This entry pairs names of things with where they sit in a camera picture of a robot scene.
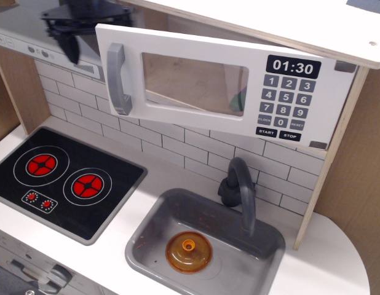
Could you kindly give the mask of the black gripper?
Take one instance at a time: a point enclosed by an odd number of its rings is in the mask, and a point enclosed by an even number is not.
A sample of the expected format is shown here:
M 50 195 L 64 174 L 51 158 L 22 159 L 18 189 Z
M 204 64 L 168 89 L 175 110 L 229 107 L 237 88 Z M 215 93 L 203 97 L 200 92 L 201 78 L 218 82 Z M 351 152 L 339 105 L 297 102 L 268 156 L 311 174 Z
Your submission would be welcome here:
M 75 36 L 95 34 L 99 24 L 132 26 L 133 10 L 110 1 L 63 1 L 41 14 L 50 35 L 70 62 L 79 63 L 80 48 Z

